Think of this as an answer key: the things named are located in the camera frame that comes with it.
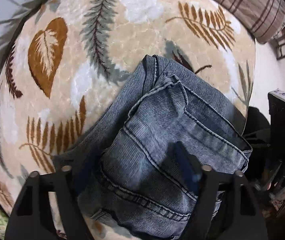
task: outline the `black metal frame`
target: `black metal frame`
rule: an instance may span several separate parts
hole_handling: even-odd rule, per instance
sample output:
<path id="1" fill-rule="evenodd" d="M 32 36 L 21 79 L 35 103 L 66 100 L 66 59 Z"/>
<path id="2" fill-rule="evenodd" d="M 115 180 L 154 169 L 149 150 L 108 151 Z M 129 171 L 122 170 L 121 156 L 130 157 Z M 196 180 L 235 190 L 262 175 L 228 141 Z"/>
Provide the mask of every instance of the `black metal frame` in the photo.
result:
<path id="1" fill-rule="evenodd" d="M 207 238 L 217 192 L 226 191 L 230 203 L 226 228 L 217 239 L 267 240 L 265 221 L 244 174 L 241 171 L 236 171 L 235 174 L 220 173 L 207 165 L 202 166 L 202 171 L 200 196 L 180 239 Z M 56 234 L 50 211 L 48 192 L 52 191 L 57 195 L 67 239 L 94 239 L 77 206 L 71 170 L 68 170 L 46 175 L 39 175 L 37 171 L 30 174 L 9 218 L 5 240 L 63 239 Z"/>

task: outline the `brown striped cloth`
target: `brown striped cloth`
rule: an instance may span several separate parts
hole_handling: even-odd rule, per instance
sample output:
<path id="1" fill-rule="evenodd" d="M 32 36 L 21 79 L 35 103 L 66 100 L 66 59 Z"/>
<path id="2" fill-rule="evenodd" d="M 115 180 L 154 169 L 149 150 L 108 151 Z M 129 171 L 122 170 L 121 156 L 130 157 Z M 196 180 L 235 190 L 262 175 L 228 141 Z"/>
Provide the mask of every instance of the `brown striped cloth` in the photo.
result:
<path id="1" fill-rule="evenodd" d="M 266 43 L 285 26 L 284 0 L 215 0 L 257 38 Z"/>

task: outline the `white floor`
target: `white floor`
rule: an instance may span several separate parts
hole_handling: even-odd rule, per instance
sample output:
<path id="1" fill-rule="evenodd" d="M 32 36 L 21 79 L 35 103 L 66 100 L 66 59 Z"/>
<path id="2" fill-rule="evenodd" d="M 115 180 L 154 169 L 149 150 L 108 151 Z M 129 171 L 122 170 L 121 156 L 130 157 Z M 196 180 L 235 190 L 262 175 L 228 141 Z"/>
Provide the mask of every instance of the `white floor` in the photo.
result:
<path id="1" fill-rule="evenodd" d="M 256 68 L 250 106 L 257 107 L 269 120 L 268 92 L 285 91 L 285 58 L 276 60 L 276 54 L 269 43 L 256 42 Z"/>

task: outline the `folded jeans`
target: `folded jeans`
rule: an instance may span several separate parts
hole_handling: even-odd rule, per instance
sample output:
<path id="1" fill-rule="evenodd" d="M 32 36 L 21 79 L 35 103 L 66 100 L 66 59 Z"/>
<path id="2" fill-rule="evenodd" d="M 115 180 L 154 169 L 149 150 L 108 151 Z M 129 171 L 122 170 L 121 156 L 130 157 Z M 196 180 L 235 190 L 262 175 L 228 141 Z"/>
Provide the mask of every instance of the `folded jeans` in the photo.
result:
<path id="1" fill-rule="evenodd" d="M 231 124 L 240 114 L 182 65 L 147 55 L 113 104 L 55 165 L 72 162 L 79 176 L 100 149 L 78 198 L 81 211 L 144 239 L 178 239 L 197 196 L 185 185 L 173 144 L 181 141 L 216 171 L 245 171 L 252 149 Z M 219 205 L 217 199 L 214 214 Z"/>

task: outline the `leaf pattern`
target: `leaf pattern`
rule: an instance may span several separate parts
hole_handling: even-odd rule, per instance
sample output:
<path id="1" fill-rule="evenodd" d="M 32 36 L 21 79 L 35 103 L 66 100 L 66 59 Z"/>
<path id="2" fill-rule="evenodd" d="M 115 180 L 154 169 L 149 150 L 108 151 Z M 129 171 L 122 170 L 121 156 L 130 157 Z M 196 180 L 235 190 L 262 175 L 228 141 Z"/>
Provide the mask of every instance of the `leaf pattern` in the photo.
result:
<path id="1" fill-rule="evenodd" d="M 14 77 L 13 77 L 13 69 L 11 68 L 11 66 L 13 65 L 12 61 L 14 59 L 14 49 L 15 46 L 12 46 L 10 49 L 10 53 L 9 56 L 6 60 L 5 63 L 5 75 L 6 75 L 6 82 L 8 85 L 8 89 L 9 89 L 9 93 L 11 93 L 11 95 L 13 96 L 13 98 L 20 98 L 23 93 L 17 89 L 16 84 L 14 82 Z"/>
<path id="2" fill-rule="evenodd" d="M 14 200 L 9 193 L 5 183 L 0 181 L 0 204 L 7 209 L 12 209 L 14 207 Z"/>
<path id="3" fill-rule="evenodd" d="M 67 26 L 63 18 L 53 19 L 34 36 L 28 49 L 28 65 L 34 81 L 50 98 L 57 68 L 63 56 Z"/>
<path id="4" fill-rule="evenodd" d="M 244 94 L 244 98 L 242 98 L 234 88 L 232 88 L 233 92 L 236 94 L 236 96 L 239 98 L 239 100 L 248 108 L 249 106 L 249 100 L 251 97 L 252 93 L 252 87 L 253 87 L 253 82 L 250 78 L 250 73 L 249 73 L 249 64 L 248 60 L 246 62 L 246 70 L 247 70 L 247 83 L 245 80 L 245 75 L 244 71 L 242 70 L 240 64 L 238 63 L 238 70 L 239 70 L 239 76 L 240 76 L 240 83 L 241 83 L 241 88 Z"/>
<path id="5" fill-rule="evenodd" d="M 62 150 L 66 151 L 71 143 L 73 144 L 75 142 L 75 138 L 82 134 L 85 119 L 86 103 L 84 96 L 79 104 L 79 111 L 76 111 L 75 113 L 75 123 L 78 124 L 76 126 L 71 125 L 71 123 L 74 123 L 74 120 L 71 117 L 67 120 L 65 126 L 60 122 L 57 132 L 55 130 L 55 124 L 49 127 L 48 122 L 45 123 L 44 130 L 41 131 L 41 118 L 38 118 L 36 124 L 34 118 L 30 119 L 30 117 L 28 117 L 26 125 L 27 143 L 22 144 L 19 149 L 28 146 L 37 166 L 42 168 L 46 173 L 54 172 L 55 170 L 51 163 L 51 157 L 55 146 L 57 154 L 60 154 Z"/>
<path id="6" fill-rule="evenodd" d="M 98 76 L 103 75 L 107 81 L 118 84 L 127 79 L 129 72 L 115 68 L 107 51 L 110 31 L 108 25 L 114 23 L 113 18 L 117 14 L 113 9 L 116 0 L 92 0 L 91 3 L 93 6 L 84 15 L 89 19 L 83 23 L 85 27 L 81 31 L 81 34 L 84 34 L 83 41 L 86 41 L 84 49 L 95 64 Z"/>
<path id="7" fill-rule="evenodd" d="M 49 9 L 52 11 L 52 12 L 56 12 L 59 5 L 60 5 L 60 0 L 48 0 L 47 3 L 45 4 L 42 4 L 40 9 L 39 9 L 39 12 L 35 18 L 35 24 L 39 21 L 39 19 L 41 18 L 41 16 L 44 14 L 44 12 L 46 11 L 46 8 L 47 8 L 47 5 L 49 4 Z"/>
<path id="8" fill-rule="evenodd" d="M 166 50 L 166 54 L 164 55 L 164 57 L 166 57 L 168 59 L 172 58 L 174 61 L 183 65 L 185 68 L 187 68 L 188 70 L 190 70 L 191 72 L 193 72 L 195 74 L 200 73 L 201 71 L 203 71 L 206 68 L 212 67 L 211 65 L 205 65 L 205 66 L 199 68 L 198 70 L 194 71 L 193 67 L 189 63 L 190 60 L 188 59 L 187 55 L 182 53 L 182 49 L 180 47 L 178 47 L 176 44 L 174 44 L 172 41 L 166 40 L 165 50 Z"/>
<path id="9" fill-rule="evenodd" d="M 221 6 L 215 12 L 203 12 L 201 8 L 197 12 L 193 5 L 190 8 L 188 3 L 182 5 L 178 2 L 178 8 L 180 17 L 172 17 L 166 20 L 166 23 L 174 19 L 183 19 L 193 34 L 203 38 L 209 45 L 213 44 L 217 49 L 218 45 L 221 45 L 225 50 L 232 50 L 231 46 L 235 42 L 234 30 L 230 26 L 231 22 L 226 20 Z"/>

